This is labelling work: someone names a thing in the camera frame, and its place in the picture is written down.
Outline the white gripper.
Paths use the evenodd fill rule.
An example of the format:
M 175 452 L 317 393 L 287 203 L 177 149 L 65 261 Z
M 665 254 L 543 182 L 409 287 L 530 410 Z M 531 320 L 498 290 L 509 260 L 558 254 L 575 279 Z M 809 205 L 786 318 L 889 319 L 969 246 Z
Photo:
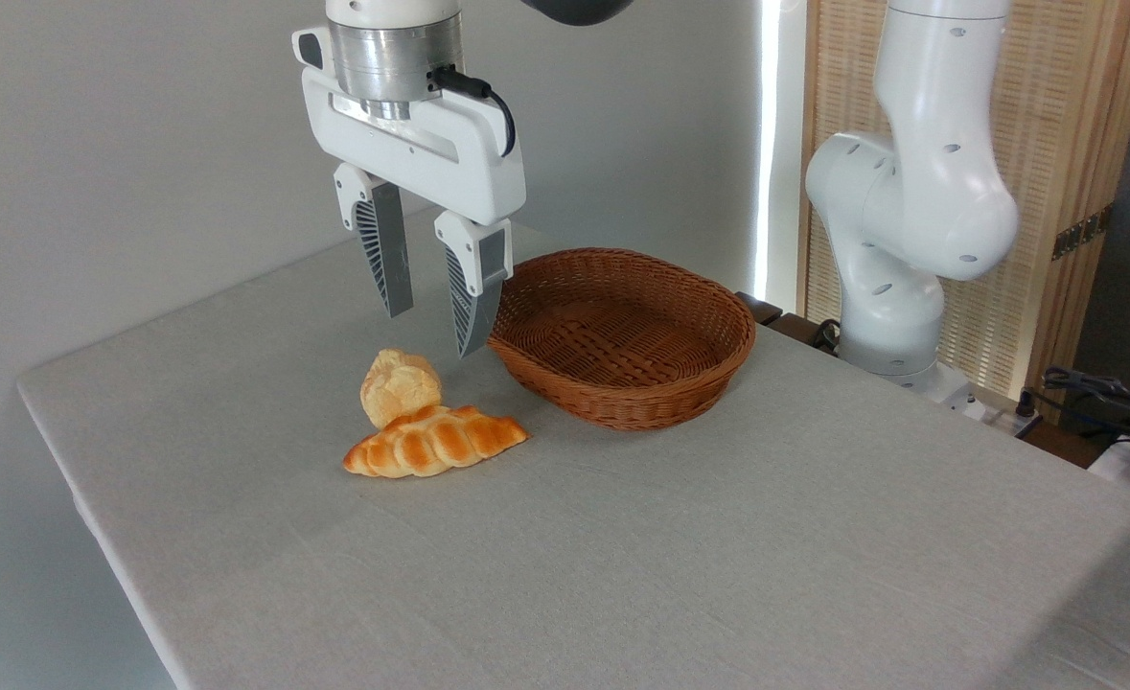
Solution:
M 338 213 L 345 230 L 358 235 L 389 317 L 414 306 L 405 187 L 449 210 L 434 228 L 446 250 L 457 350 L 464 358 L 481 349 L 497 318 L 502 285 L 513 276 L 506 218 L 525 204 L 520 148 L 503 154 L 502 110 L 445 91 L 412 103 L 406 121 L 386 121 L 364 112 L 315 67 L 303 69 L 301 82 L 313 136 L 342 161 L 334 171 Z

